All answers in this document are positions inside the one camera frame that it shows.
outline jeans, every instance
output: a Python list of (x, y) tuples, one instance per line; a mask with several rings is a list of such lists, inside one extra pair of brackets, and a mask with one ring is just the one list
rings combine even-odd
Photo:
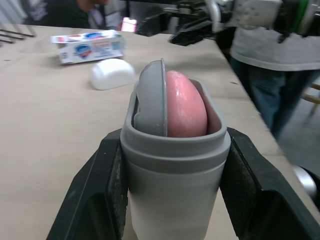
[(320, 76), (320, 70), (274, 71), (234, 58), (230, 65), (275, 139), (290, 120), (304, 89)]

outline soap box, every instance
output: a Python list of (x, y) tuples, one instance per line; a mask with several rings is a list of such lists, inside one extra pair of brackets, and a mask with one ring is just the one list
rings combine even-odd
[(51, 36), (56, 44), (62, 64), (76, 64), (122, 57), (125, 40), (115, 30), (73, 35)]

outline pink soap bar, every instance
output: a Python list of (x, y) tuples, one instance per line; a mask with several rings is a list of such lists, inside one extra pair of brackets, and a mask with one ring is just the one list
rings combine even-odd
[(192, 82), (178, 71), (166, 73), (167, 136), (192, 138), (206, 135), (205, 104)]

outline gray shirt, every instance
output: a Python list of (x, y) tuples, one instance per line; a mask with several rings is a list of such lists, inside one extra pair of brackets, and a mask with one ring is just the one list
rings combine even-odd
[(231, 56), (243, 63), (275, 71), (320, 69), (320, 37), (302, 38), (292, 34), (277, 43), (279, 33), (259, 27), (238, 28), (232, 42)]

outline wooden table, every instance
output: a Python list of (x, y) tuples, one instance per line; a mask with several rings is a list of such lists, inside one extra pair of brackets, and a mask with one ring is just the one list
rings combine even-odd
[[(60, 65), (49, 36), (81, 29), (35, 27), (36, 38), (0, 48), (0, 236), (43, 240), (75, 174), (111, 131), (122, 127), (133, 85), (107, 91), (90, 87), (93, 62)], [(247, 134), (260, 153), (288, 179), (320, 222), (320, 214), (295, 177), (259, 113), (214, 41), (188, 47), (123, 33), (125, 60), (137, 76), (164, 58), (167, 70), (202, 81), (228, 126)], [(127, 218), (125, 240), (136, 240)], [(236, 240), (218, 193), (206, 240)]]

